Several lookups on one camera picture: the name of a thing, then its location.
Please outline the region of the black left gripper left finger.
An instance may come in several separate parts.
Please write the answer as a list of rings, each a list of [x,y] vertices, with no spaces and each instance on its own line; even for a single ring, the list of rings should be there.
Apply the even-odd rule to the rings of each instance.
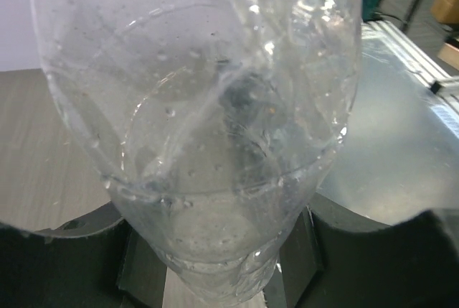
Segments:
[[[56,229],[1,224],[2,307],[162,307],[166,266],[114,205]]]

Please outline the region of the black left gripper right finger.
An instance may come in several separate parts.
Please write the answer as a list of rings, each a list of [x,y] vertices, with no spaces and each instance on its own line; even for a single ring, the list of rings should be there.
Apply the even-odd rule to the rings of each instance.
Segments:
[[[268,307],[456,307],[458,211],[388,226],[332,202],[310,206],[263,293]]]

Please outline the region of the clear plastic bottle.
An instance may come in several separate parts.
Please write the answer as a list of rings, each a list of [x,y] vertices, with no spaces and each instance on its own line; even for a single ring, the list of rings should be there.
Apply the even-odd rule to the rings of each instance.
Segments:
[[[361,0],[31,0],[42,70],[121,215],[201,300],[246,302],[330,170]]]

